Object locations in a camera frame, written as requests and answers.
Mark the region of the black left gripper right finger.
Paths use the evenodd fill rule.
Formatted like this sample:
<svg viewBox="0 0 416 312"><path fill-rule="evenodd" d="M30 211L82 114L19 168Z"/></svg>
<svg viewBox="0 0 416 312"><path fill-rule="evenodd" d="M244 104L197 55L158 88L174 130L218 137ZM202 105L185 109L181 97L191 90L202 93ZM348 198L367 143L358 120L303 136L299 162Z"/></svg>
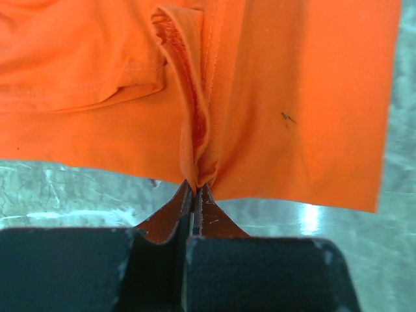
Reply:
<svg viewBox="0 0 416 312"><path fill-rule="evenodd" d="M185 258L185 311L359 311L346 259L328 239L253 237L196 196Z"/></svg>

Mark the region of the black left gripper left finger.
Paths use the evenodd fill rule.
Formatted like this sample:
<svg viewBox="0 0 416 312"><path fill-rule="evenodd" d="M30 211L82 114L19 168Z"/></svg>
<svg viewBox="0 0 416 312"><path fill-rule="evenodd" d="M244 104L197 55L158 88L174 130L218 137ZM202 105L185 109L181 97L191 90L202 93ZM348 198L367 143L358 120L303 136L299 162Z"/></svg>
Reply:
<svg viewBox="0 0 416 312"><path fill-rule="evenodd" d="M135 227L1 231L2 311L181 311L193 193Z"/></svg>

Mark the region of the orange t shirt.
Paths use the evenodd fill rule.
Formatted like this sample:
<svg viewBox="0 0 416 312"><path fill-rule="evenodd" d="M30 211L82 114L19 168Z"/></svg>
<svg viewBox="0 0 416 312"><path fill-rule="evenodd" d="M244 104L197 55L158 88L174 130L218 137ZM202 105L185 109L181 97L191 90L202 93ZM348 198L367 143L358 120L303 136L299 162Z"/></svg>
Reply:
<svg viewBox="0 0 416 312"><path fill-rule="evenodd" d="M2 1L1 158L374 212L400 1Z"/></svg>

